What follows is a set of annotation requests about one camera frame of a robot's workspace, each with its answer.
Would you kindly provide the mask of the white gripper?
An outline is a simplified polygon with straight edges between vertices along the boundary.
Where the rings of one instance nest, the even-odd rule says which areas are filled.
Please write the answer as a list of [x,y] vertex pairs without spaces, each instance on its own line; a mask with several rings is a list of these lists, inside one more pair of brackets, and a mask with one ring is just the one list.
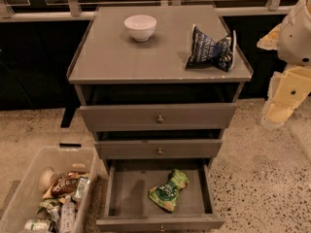
[[[272,28],[257,42],[262,50],[277,50],[281,24]],[[265,102],[260,123],[266,129],[282,127],[297,107],[311,92],[311,68],[287,65],[280,73],[275,72],[270,80],[267,101]]]

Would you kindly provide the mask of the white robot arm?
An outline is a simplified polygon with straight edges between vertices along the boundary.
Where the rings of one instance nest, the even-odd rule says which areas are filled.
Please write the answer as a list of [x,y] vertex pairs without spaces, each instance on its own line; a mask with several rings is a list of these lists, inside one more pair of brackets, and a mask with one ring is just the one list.
[[283,21],[261,38],[257,47],[276,50],[286,62],[269,83],[260,123],[266,129],[282,127],[311,93],[311,0],[298,0]]

